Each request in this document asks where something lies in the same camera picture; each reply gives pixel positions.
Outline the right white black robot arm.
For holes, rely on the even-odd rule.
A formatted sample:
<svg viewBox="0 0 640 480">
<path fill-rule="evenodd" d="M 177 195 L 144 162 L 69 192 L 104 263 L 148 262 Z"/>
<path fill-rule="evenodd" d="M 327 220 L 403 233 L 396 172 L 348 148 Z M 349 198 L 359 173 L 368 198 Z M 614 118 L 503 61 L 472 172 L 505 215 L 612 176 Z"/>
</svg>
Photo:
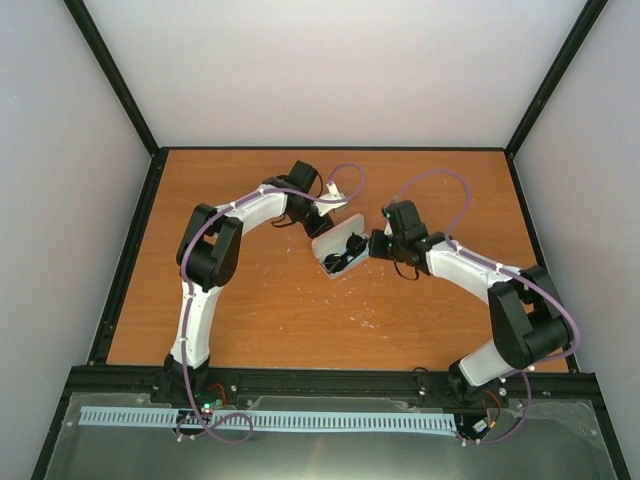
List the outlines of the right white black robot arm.
<svg viewBox="0 0 640 480">
<path fill-rule="evenodd" d="M 372 257 L 405 264 L 415 278 L 426 274 L 446 280 L 488 306 L 492 339 L 449 367 L 449 391 L 456 402 L 469 403 L 499 378 L 576 345 L 575 321 L 544 268 L 505 266 L 444 232 L 430 233 L 411 201 L 392 203 L 382 214 L 386 226 L 372 232 Z"/>
</svg>

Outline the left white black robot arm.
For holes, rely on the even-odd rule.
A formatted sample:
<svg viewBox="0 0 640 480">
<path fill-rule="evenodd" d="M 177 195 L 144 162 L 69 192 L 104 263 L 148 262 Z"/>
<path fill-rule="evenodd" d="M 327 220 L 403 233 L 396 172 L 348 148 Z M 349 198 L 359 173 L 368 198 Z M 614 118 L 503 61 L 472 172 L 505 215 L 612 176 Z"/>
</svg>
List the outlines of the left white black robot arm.
<svg viewBox="0 0 640 480">
<path fill-rule="evenodd" d="M 182 305 L 176 338 L 164 361 L 172 388 L 184 401 L 197 402 L 207 393 L 215 309 L 236 272 L 243 236 L 279 217 L 302 225 L 311 239 L 328 231 L 333 221 L 311 195 L 321 180 L 314 167 L 298 161 L 288 174 L 265 180 L 237 200 L 194 208 L 176 253 Z"/>
</svg>

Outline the pink glasses case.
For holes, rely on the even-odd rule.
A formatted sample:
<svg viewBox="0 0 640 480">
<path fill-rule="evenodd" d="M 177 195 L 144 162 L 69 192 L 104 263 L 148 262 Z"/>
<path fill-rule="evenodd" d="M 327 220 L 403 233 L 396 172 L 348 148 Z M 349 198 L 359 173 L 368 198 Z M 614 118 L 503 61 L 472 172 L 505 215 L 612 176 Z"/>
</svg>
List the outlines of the pink glasses case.
<svg viewBox="0 0 640 480">
<path fill-rule="evenodd" d="M 343 222 L 339 223 L 331 230 L 326 233 L 320 235 L 318 238 L 314 239 L 311 242 L 311 249 L 314 257 L 318 261 L 318 265 L 321 268 L 321 271 L 329 278 L 336 279 L 339 276 L 345 274 L 346 272 L 352 270 L 356 266 L 362 264 L 365 260 L 369 258 L 369 246 L 368 251 L 365 253 L 365 256 L 362 260 L 358 260 L 355 264 L 348 267 L 343 272 L 338 273 L 337 275 L 329 275 L 325 272 L 324 267 L 322 265 L 323 259 L 331 254 L 336 252 L 342 252 L 347 238 L 352 234 L 364 235 L 368 238 L 370 236 L 365 231 L 366 222 L 363 214 L 354 214 Z"/>
</svg>

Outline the black thin-frame sunglasses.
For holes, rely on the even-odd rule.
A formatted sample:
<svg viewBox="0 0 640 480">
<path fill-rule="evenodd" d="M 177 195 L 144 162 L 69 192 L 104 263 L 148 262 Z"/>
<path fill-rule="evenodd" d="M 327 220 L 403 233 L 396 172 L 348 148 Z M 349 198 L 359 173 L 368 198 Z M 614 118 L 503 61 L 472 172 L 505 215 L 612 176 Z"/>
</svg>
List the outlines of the black thin-frame sunglasses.
<svg viewBox="0 0 640 480">
<path fill-rule="evenodd" d="M 346 240 L 345 247 L 342 252 L 331 253 L 327 255 L 322 265 L 329 275 L 337 275 L 343 272 L 358 260 L 362 260 L 368 251 L 369 240 L 364 235 L 352 233 Z"/>
</svg>

